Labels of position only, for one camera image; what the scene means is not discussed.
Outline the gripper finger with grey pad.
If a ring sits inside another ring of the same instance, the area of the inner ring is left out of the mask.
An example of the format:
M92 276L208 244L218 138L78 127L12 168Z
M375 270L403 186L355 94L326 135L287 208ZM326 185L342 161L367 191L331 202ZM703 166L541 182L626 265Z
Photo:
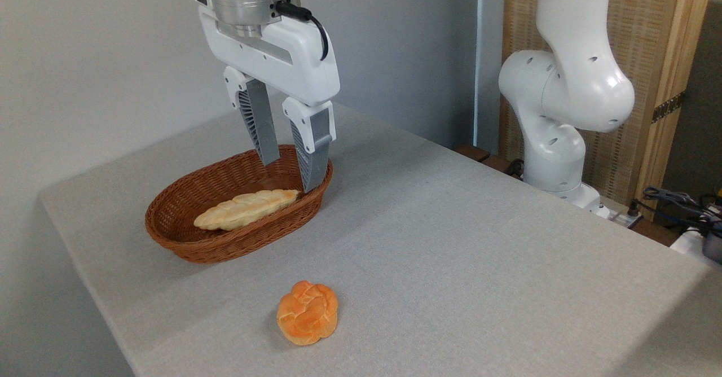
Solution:
M290 122L303 189L308 194L322 184L330 143L336 139L333 104L328 101L312 107L287 97L282 108Z
M226 67L223 76L231 105L240 112L262 164L268 166L280 153L267 86L232 67Z

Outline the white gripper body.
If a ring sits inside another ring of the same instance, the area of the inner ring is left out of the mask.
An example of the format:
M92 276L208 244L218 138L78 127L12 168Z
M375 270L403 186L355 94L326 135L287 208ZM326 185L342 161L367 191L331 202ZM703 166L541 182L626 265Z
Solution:
M340 77L330 38L278 7L300 0L195 0L216 58L310 106L332 99Z

